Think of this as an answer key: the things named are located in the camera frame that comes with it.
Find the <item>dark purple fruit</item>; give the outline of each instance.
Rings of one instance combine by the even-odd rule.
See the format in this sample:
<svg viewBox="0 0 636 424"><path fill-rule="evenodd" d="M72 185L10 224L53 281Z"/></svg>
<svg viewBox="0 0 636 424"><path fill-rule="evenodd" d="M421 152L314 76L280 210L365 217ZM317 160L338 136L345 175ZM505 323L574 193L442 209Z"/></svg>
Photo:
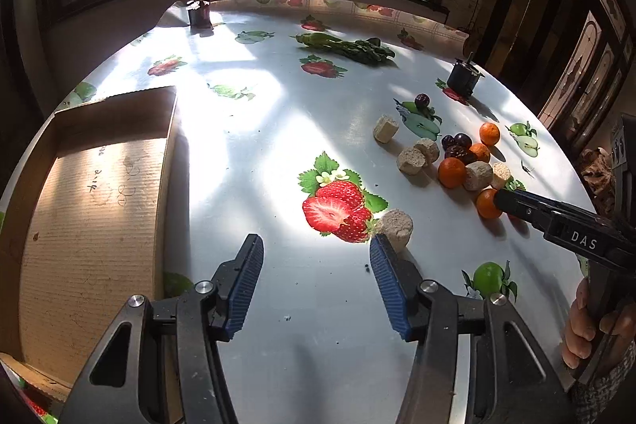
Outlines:
<svg viewBox="0 0 636 424"><path fill-rule="evenodd" d="M470 148L473 145L472 139L465 133L458 133L455 136L455 141L457 142L457 145L462 148Z"/></svg>
<svg viewBox="0 0 636 424"><path fill-rule="evenodd" d="M415 96L415 106L418 110L423 110L430 104L430 98L426 94L418 94Z"/></svg>
<svg viewBox="0 0 636 424"><path fill-rule="evenodd" d="M477 155L462 146L450 146L444 153L445 159L449 157L461 160L466 166L477 161Z"/></svg>
<svg viewBox="0 0 636 424"><path fill-rule="evenodd" d="M441 146L444 148L444 151L446 151L451 146L457 146L457 141L452 135L444 135L441 140Z"/></svg>

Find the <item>metal screw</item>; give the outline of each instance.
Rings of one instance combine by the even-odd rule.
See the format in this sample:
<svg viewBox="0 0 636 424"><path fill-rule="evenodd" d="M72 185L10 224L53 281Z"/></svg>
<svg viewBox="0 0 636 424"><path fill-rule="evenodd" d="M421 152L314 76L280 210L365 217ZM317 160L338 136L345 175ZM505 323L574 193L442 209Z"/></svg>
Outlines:
<svg viewBox="0 0 636 424"><path fill-rule="evenodd" d="M425 280L420 284L420 289L424 293L435 293L438 290L438 284L434 280Z"/></svg>
<svg viewBox="0 0 636 424"><path fill-rule="evenodd" d="M197 293L201 293L203 295L212 291L213 287L214 285L209 280L202 280L196 284L195 290Z"/></svg>
<svg viewBox="0 0 636 424"><path fill-rule="evenodd" d="M143 295L133 295L128 299L128 305L132 308L138 308L141 304L144 303Z"/></svg>
<svg viewBox="0 0 636 424"><path fill-rule="evenodd" d="M491 302L496 306L503 306L506 302L508 302L508 299L501 293L493 293L491 295Z"/></svg>

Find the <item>cardboard box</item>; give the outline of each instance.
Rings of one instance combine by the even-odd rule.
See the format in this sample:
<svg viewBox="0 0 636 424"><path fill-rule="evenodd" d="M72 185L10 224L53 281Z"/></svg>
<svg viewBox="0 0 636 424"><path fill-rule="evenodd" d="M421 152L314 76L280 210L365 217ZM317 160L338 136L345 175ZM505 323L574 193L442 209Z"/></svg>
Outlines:
<svg viewBox="0 0 636 424"><path fill-rule="evenodd" d="M27 159L0 232L0 358L64 401L126 299L161 298L176 90L62 110Z"/></svg>

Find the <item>blue gripper pad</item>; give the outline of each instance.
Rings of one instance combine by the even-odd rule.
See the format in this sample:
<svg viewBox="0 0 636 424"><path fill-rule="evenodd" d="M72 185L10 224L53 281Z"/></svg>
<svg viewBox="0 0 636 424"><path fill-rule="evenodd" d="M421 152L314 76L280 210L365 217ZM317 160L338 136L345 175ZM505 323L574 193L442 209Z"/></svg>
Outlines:
<svg viewBox="0 0 636 424"><path fill-rule="evenodd" d="M223 330L223 341L243 328L262 267L263 240L249 234L236 258L222 263L214 274L212 282L218 289L215 312L220 316L214 320Z"/></svg>
<svg viewBox="0 0 636 424"><path fill-rule="evenodd" d="M391 327L399 332L404 341L411 341L412 329L408 322L407 297L398 281L396 271L398 257L384 235L380 234L371 239L369 256Z"/></svg>

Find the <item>plaid sleeve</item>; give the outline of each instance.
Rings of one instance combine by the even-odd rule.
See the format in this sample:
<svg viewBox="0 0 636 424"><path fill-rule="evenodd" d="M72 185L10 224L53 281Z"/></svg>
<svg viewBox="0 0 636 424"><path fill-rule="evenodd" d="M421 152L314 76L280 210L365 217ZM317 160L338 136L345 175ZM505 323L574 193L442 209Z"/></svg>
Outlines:
<svg viewBox="0 0 636 424"><path fill-rule="evenodd" d="M599 417L632 369L635 358L636 347L632 341L622 361L609 374L596 379L591 385L576 383L572 387L572 401L579 424L592 424Z"/></svg>

